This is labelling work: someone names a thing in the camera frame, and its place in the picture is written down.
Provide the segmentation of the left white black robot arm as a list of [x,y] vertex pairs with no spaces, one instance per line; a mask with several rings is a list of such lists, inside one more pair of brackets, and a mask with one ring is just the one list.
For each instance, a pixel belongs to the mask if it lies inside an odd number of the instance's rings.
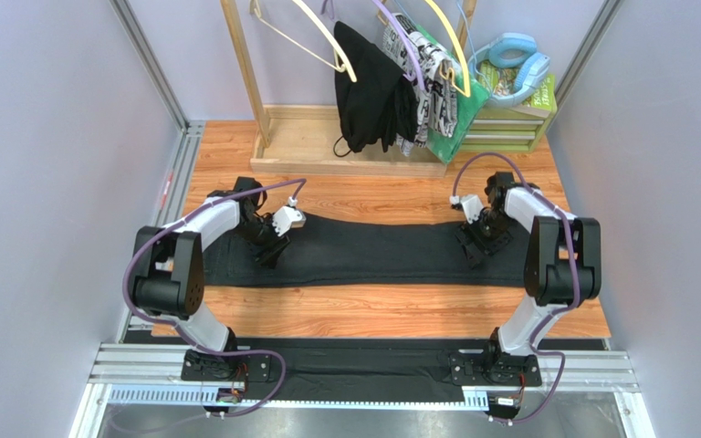
[[256,263],[275,266],[290,242],[288,232],[303,226],[307,216],[295,194],[276,212],[261,214],[267,190],[253,178],[240,177],[232,189],[210,193],[184,217],[142,227],[122,280],[131,313],[171,326],[200,353],[222,361],[239,357],[234,331],[204,302],[204,252],[218,239],[237,235],[257,248]]

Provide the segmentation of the black denim trousers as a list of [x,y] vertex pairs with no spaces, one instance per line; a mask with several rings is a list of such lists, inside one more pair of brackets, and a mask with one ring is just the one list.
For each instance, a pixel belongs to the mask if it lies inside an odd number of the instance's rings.
[[204,250],[208,286],[307,287],[468,285],[522,287],[529,234],[519,224],[509,242],[474,263],[456,238],[460,224],[363,224],[315,214],[288,232],[275,266],[259,265],[259,247],[228,233]]

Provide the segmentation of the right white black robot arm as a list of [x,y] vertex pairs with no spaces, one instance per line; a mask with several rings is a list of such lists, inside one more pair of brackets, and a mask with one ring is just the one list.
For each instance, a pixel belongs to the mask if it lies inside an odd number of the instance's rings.
[[485,193],[485,203],[476,194],[452,193],[449,198],[465,216],[457,239],[471,266],[507,245],[512,225],[528,232],[526,295],[507,322],[494,330],[480,363],[486,375],[502,380],[529,372],[539,343],[555,323],[599,295],[601,226],[593,218],[562,210],[538,186],[518,182],[510,172],[489,177]]

